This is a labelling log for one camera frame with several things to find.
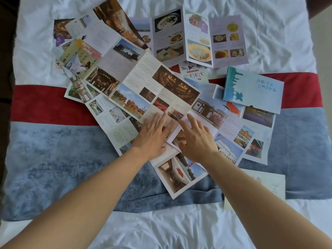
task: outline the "bed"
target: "bed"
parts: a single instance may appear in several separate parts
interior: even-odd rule
[[[81,16],[102,1],[21,0],[0,245],[118,156],[85,106],[63,97],[69,80],[52,71],[53,20]],[[133,17],[182,3],[209,16],[241,15],[249,64],[237,67],[285,84],[269,165],[243,160],[239,167],[286,175],[286,202],[332,237],[331,142],[305,0],[118,1]],[[210,82],[222,85],[225,74],[210,70]],[[147,248],[254,247],[235,213],[223,209],[210,176],[172,200],[149,163],[90,248],[140,248],[143,241]]]

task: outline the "cream-colored paper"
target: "cream-colored paper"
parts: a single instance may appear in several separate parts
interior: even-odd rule
[[[242,169],[249,176],[253,177],[256,181],[265,186],[269,191],[271,191],[276,196],[280,197],[282,200],[285,200],[285,188],[286,180],[285,175],[273,174],[268,172],[256,171],[256,170],[247,170]],[[233,210],[229,201],[225,197],[224,208],[226,210]]]

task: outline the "hand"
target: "hand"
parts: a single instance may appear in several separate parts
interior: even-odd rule
[[[175,124],[175,121],[172,120],[163,131],[162,128],[166,122],[167,113],[164,113],[160,120],[159,117],[160,114],[156,113],[150,126],[148,126],[149,120],[145,119],[141,131],[131,145],[131,149],[137,149],[146,161],[156,159],[166,151],[167,148],[163,144]]]
[[[204,163],[211,153],[218,152],[218,147],[206,126],[197,121],[190,113],[187,114],[187,117],[192,128],[186,122],[178,121],[186,138],[186,144],[183,141],[180,142],[179,148],[183,155],[193,162]]]

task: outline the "left hand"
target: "left hand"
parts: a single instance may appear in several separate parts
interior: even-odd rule
[[[163,131],[162,128],[166,122],[167,113],[164,113],[160,120],[159,117],[160,114],[156,113],[150,126],[148,126],[149,120],[145,119],[141,131],[131,145],[131,149],[136,149],[140,155],[144,156],[146,161],[156,159],[166,151],[167,147],[163,144],[175,124],[175,121],[172,120]]]

